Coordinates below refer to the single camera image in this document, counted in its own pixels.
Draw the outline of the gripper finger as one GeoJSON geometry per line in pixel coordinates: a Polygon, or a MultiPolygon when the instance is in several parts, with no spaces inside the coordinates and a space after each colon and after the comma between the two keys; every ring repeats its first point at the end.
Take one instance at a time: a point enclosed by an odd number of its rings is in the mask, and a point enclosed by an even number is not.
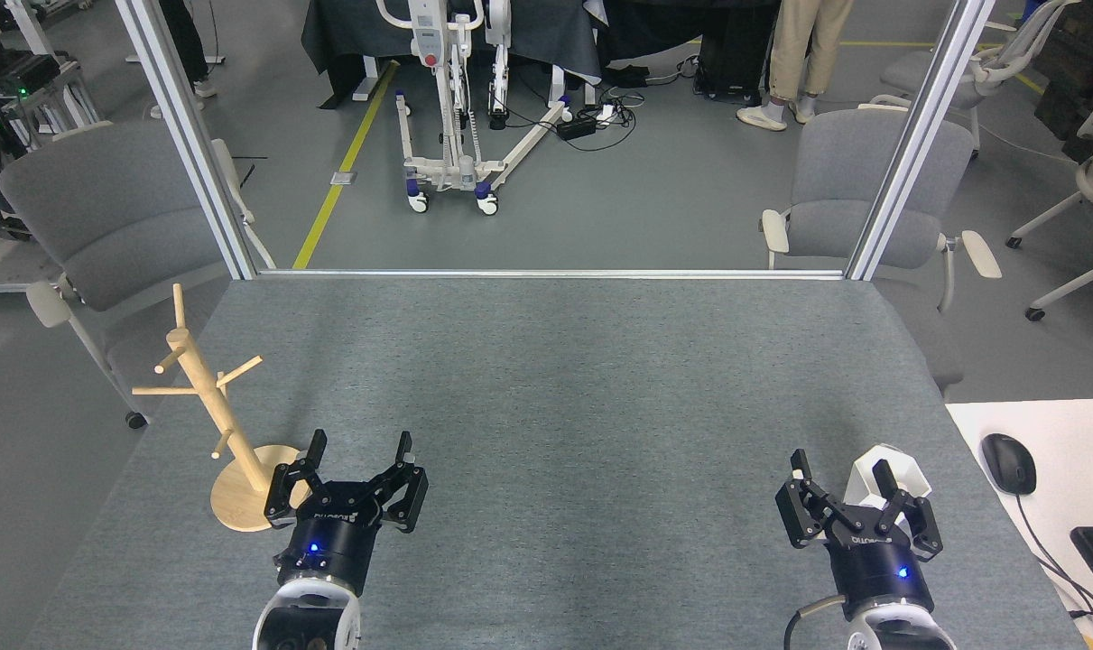
{"type": "Polygon", "coordinates": [[[811,539],[827,530],[832,521],[858,531],[858,519],[848,506],[824,491],[811,476],[806,450],[794,450],[790,457],[791,477],[776,493],[776,505],[783,524],[795,548],[803,548],[811,539]]]}
{"type": "Polygon", "coordinates": [[[904,515],[910,528],[910,543],[918,549],[917,556],[935,556],[943,548],[939,528],[935,522],[931,503],[926,497],[914,497],[910,491],[902,487],[895,477],[888,460],[875,462],[875,485],[881,497],[888,499],[875,522],[875,533],[892,535],[898,515],[904,515]]]}
{"type": "Polygon", "coordinates": [[[416,460],[411,433],[401,432],[393,465],[368,481],[368,498],[374,507],[371,521],[375,525],[389,523],[402,534],[414,531],[428,489],[425,469],[418,466],[416,460]]]}
{"type": "Polygon", "coordinates": [[[297,510],[290,505],[290,498],[294,486],[299,481],[306,481],[307,485],[310,486],[310,496],[307,499],[317,497],[324,506],[329,503],[329,491],[318,476],[318,468],[327,441],[326,432],[314,432],[310,448],[302,460],[282,462],[282,464],[275,465],[268,498],[265,503],[265,517],[273,528],[292,525],[295,521],[297,510]]]}

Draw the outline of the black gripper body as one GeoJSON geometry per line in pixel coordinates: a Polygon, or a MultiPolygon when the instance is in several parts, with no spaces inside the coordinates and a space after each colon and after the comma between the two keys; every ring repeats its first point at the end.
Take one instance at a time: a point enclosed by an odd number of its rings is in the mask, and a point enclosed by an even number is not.
{"type": "Polygon", "coordinates": [[[927,608],[926,581],[910,552],[910,536],[900,528],[888,540],[855,537],[842,544],[838,537],[828,539],[826,548],[847,616],[900,601],[927,608]]]}
{"type": "Polygon", "coordinates": [[[384,508],[372,491],[355,503],[350,498],[338,495],[324,505],[310,495],[301,503],[289,546],[275,555],[279,584],[320,579],[362,596],[384,508]]]}

